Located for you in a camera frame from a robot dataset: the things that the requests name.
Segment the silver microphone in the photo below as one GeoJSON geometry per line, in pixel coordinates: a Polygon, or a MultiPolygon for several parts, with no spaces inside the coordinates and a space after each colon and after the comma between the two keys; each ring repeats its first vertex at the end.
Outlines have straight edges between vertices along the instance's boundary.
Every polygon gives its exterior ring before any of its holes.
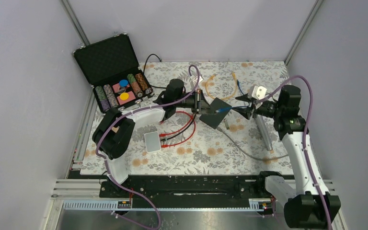
{"type": "Polygon", "coordinates": [[[272,146],[272,141],[271,141],[271,138],[270,138],[270,135],[269,135],[269,132],[268,132],[268,129],[267,129],[267,126],[265,124],[263,117],[258,115],[255,120],[259,128],[259,131],[262,135],[262,139],[266,146],[267,151],[273,152],[274,150],[272,146]]]}

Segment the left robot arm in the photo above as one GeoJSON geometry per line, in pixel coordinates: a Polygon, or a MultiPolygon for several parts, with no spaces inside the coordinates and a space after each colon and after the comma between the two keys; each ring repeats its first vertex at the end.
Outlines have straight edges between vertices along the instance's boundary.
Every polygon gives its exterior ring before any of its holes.
{"type": "Polygon", "coordinates": [[[108,177],[113,182],[111,191],[116,196],[123,197],[129,192],[130,185],[126,181],[129,172],[124,154],[134,130],[167,120],[177,108],[191,109],[195,115],[214,113],[202,91],[192,89],[185,93],[184,82],[180,79],[171,80],[166,89],[147,107],[126,111],[110,109],[105,113],[92,140],[96,144],[95,154],[104,159],[108,177]]]}

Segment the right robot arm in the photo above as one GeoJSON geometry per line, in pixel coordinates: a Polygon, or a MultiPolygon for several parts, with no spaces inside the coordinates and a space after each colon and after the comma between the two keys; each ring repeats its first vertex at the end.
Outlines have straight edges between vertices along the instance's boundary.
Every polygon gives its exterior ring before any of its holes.
{"type": "Polygon", "coordinates": [[[258,115],[273,119],[292,165],[295,188],[279,173],[263,172],[263,180],[255,185],[257,194],[262,197],[272,195],[273,200],[283,207],[289,228],[330,230],[341,201],[338,196],[330,194],[316,165],[309,143],[308,120],[299,115],[300,88],[282,86],[276,101],[264,98],[265,95],[265,87],[252,86],[248,94],[236,97],[249,106],[234,110],[246,119],[258,115]]]}

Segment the black network switch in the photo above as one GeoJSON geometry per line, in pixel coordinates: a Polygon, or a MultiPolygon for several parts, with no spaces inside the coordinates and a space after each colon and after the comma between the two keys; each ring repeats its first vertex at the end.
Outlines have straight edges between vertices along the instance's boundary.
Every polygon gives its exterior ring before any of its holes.
{"type": "Polygon", "coordinates": [[[230,112],[232,106],[219,98],[215,98],[210,105],[216,109],[216,114],[201,115],[199,120],[210,128],[217,129],[220,123],[225,119],[226,115],[230,112]]]}

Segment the white router box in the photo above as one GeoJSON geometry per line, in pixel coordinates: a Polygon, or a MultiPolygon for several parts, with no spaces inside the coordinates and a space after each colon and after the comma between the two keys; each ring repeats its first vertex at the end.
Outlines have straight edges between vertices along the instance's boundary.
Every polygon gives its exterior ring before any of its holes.
{"type": "Polygon", "coordinates": [[[144,140],[147,153],[153,153],[161,150],[161,141],[158,131],[144,134],[144,140]]]}

